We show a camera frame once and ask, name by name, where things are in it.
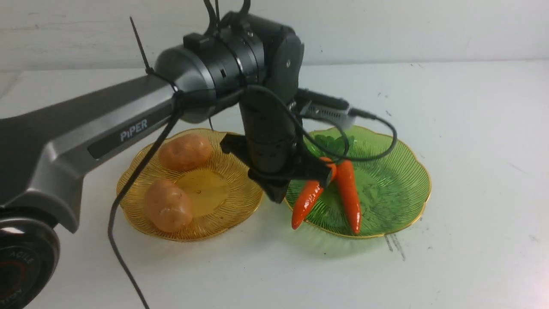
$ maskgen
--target orange carrot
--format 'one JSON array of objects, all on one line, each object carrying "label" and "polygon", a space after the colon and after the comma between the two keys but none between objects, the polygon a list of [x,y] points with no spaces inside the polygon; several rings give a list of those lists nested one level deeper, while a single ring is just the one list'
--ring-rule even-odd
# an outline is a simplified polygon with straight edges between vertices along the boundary
[{"label": "orange carrot", "polygon": [[[332,162],[331,159],[322,157],[320,158],[326,162]],[[332,168],[332,180],[336,175],[336,168],[334,163],[328,164]],[[294,212],[292,213],[292,228],[295,230],[299,227],[301,222],[307,218],[316,201],[320,197],[320,194],[324,192],[324,188],[320,186],[318,181],[310,180],[305,183],[305,186],[301,190],[298,199],[295,201]]]},{"label": "orange carrot", "polygon": [[335,183],[338,186],[339,195],[347,215],[347,220],[353,233],[360,233],[362,224],[362,215],[360,211],[360,199],[356,191],[355,170],[352,162],[344,160],[338,165],[338,175],[335,177]]}]

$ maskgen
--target fake vegetable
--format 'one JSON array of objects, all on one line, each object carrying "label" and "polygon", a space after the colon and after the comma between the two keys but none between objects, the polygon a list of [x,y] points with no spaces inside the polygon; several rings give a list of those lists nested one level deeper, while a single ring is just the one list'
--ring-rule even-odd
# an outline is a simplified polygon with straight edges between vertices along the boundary
[{"label": "fake vegetable", "polygon": [[[331,159],[326,157],[322,157],[320,159],[326,162],[332,162]],[[333,180],[337,173],[335,164],[330,163],[328,164],[328,166],[332,168]],[[323,192],[324,188],[320,186],[318,181],[310,180],[305,183],[301,194],[295,201],[294,210],[292,213],[292,228],[294,230],[297,229],[299,225],[301,225],[301,222],[303,222],[303,220],[307,218],[309,213],[311,213],[313,206],[315,205],[316,201],[318,201],[318,198]]]},{"label": "fake vegetable", "polygon": [[338,186],[339,195],[345,209],[345,215],[351,226],[353,233],[360,233],[362,224],[362,214],[360,210],[360,199],[356,191],[355,170],[352,162],[344,160],[338,167],[338,174],[335,177],[335,183]]},{"label": "fake vegetable", "polygon": [[158,160],[166,169],[186,172],[206,163],[213,150],[207,137],[190,133],[164,144]]},{"label": "fake vegetable", "polygon": [[161,231],[174,233],[193,220],[187,194],[167,179],[155,181],[145,192],[145,215]]}]

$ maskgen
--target table surface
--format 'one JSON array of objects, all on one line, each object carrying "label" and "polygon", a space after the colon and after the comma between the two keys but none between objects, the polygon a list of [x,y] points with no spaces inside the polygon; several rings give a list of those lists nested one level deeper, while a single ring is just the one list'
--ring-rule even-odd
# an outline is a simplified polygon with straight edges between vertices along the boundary
[{"label": "table surface", "polygon": [[[0,113],[142,74],[23,72],[5,79]],[[421,220],[391,237],[348,240],[306,224],[293,231],[287,206],[264,201],[228,232],[184,244],[141,234],[118,211],[115,239],[151,308],[548,308],[548,81],[549,62],[303,67],[301,86],[394,123],[432,178]],[[234,108],[213,124],[243,132]],[[181,122],[175,132],[193,127]],[[110,248],[107,221],[120,175],[157,134],[86,176],[80,229],[56,228],[57,271],[28,308],[141,307]]]}]

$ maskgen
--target potato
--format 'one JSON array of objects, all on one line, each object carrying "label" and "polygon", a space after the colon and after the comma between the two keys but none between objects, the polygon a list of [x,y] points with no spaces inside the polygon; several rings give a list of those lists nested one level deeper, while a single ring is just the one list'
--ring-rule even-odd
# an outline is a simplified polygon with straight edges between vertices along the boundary
[{"label": "potato", "polygon": [[166,169],[186,172],[206,163],[213,150],[207,137],[190,133],[164,144],[158,160]]},{"label": "potato", "polygon": [[155,181],[145,192],[145,215],[161,231],[173,233],[193,220],[187,194],[167,179]]}]

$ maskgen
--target robotic arm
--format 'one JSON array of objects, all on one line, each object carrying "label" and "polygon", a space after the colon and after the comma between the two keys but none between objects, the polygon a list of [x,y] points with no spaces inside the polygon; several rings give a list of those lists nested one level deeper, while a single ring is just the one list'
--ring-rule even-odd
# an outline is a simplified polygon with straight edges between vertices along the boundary
[{"label": "robotic arm", "polygon": [[77,231],[84,176],[174,113],[201,123],[239,104],[245,135],[227,134],[221,147],[275,202],[292,179],[328,184],[331,169],[306,150],[288,113],[349,126],[349,104],[298,88],[304,46],[293,29],[248,14],[249,0],[216,22],[204,2],[206,33],[163,51],[154,70],[144,58],[147,75],[0,120],[0,309],[23,308],[49,280],[53,228]]}]

